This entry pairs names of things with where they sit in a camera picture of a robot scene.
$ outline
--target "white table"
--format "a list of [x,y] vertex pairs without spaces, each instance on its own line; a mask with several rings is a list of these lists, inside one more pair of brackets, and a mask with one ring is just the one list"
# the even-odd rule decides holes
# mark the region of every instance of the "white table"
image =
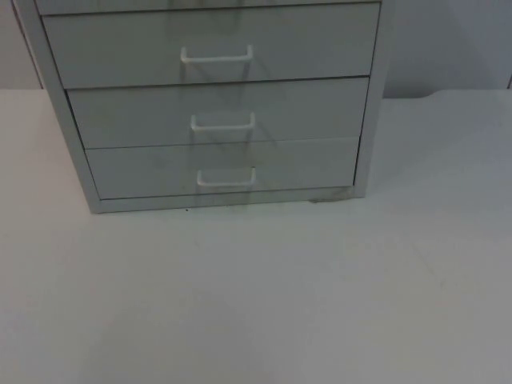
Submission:
[[386,101],[368,198],[91,215],[0,91],[0,382],[510,383],[511,143],[511,92]]

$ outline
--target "drawer unit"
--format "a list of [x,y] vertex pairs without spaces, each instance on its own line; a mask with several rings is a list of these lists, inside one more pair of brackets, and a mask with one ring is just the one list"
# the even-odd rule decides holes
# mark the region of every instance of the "drawer unit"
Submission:
[[358,137],[367,78],[69,92],[85,148]]
[[44,18],[65,88],[370,74],[379,5]]
[[[146,10],[241,8],[246,6],[292,6],[347,3],[353,0],[37,0],[41,14],[93,14]],[[375,2],[359,0],[358,2]]]
[[88,150],[100,198],[351,186],[358,138]]
[[17,0],[92,212],[364,196],[394,0]]

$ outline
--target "table surface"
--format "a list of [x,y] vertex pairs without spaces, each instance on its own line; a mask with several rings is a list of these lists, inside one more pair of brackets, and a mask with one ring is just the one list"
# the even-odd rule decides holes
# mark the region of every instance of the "table surface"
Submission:
[[0,91],[2,384],[512,379],[512,92],[383,103],[367,198],[91,215]]

